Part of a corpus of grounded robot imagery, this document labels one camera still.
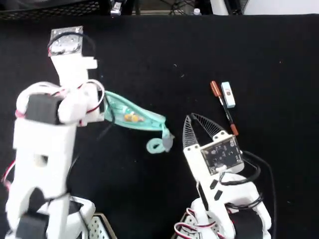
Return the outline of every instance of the black fabric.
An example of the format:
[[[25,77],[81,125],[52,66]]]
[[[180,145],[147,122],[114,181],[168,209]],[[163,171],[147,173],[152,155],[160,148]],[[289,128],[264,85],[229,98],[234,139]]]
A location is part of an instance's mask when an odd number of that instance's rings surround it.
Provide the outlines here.
[[[38,81],[58,83],[47,57],[50,30],[84,25],[97,43],[107,90],[167,116],[176,136],[170,153],[151,155],[159,132],[112,128],[71,178],[76,196],[93,201],[120,239],[163,239],[198,197],[182,153],[186,114],[228,122],[209,82],[229,81],[238,143],[273,167],[278,238],[314,238],[318,210],[319,16],[70,18],[0,23],[0,168],[14,159],[16,97]],[[75,152],[107,123],[78,129]],[[272,215],[267,169],[257,182]],[[0,237],[8,229],[1,189]]]
[[[263,222],[253,210],[243,210],[230,214],[235,231],[236,239],[263,239]]]

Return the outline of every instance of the eraser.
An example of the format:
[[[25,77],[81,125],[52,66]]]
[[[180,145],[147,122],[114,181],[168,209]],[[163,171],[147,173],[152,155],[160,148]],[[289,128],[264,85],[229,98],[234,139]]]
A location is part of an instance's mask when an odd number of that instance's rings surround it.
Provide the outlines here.
[[[221,90],[223,92],[227,108],[235,107],[235,98],[233,92],[231,91],[229,82],[221,83]]]

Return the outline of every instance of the perforated metal plate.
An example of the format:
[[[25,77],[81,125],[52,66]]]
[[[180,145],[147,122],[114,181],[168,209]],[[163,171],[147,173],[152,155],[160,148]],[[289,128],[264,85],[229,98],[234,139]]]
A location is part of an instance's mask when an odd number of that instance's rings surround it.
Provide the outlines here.
[[[0,20],[18,20],[18,19],[41,19],[53,16],[82,16],[93,13],[106,13],[108,10],[103,9],[98,0],[83,0],[72,4],[37,8],[31,10],[8,10],[0,11]]]
[[[111,239],[108,234],[107,228],[104,227],[100,217],[93,216],[89,224],[90,239]]]

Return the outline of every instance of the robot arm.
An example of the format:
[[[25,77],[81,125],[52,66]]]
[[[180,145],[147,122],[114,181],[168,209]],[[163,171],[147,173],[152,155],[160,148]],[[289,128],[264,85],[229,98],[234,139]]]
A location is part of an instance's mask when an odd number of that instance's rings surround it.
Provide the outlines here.
[[[211,143],[199,145],[192,127],[196,124],[210,136]],[[185,120],[183,146],[200,195],[191,205],[197,223],[214,222],[205,232],[197,228],[202,238],[214,238],[213,233],[220,239],[270,239],[271,218],[252,182],[260,170],[248,179],[238,174],[245,159],[236,137],[211,120],[191,114]]]
[[[52,31],[51,39],[65,31],[82,32],[81,27]],[[68,214],[70,198],[66,180],[72,162],[77,126],[104,120],[100,106],[103,85],[91,79],[97,68],[93,57],[82,56],[82,38],[75,35],[52,42],[49,55],[58,72],[60,86],[38,82],[21,92],[16,102],[13,147],[16,149],[14,181],[6,204],[11,233],[6,238],[65,239],[85,232],[95,206],[88,200],[72,199],[83,205],[81,218]],[[29,197],[38,188],[50,203],[29,212]]]

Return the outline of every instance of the black table surface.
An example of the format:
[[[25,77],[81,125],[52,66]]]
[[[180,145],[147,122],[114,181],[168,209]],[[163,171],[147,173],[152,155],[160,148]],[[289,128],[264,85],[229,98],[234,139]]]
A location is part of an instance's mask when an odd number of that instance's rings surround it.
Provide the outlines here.
[[[152,155],[158,132],[116,126],[76,164],[72,189],[93,201],[118,238],[163,239],[198,197],[182,153],[191,112],[229,129],[209,82],[229,81],[242,149],[267,160],[278,193],[278,238],[314,238],[318,209],[319,16],[90,17],[0,22],[0,169],[14,159],[16,97],[38,81],[58,83],[47,57],[52,28],[83,25],[103,60],[103,84],[141,107],[167,116],[176,136],[170,153]],[[107,123],[77,132],[75,151]],[[266,168],[257,182],[272,215]],[[0,190],[0,237],[7,230]]]

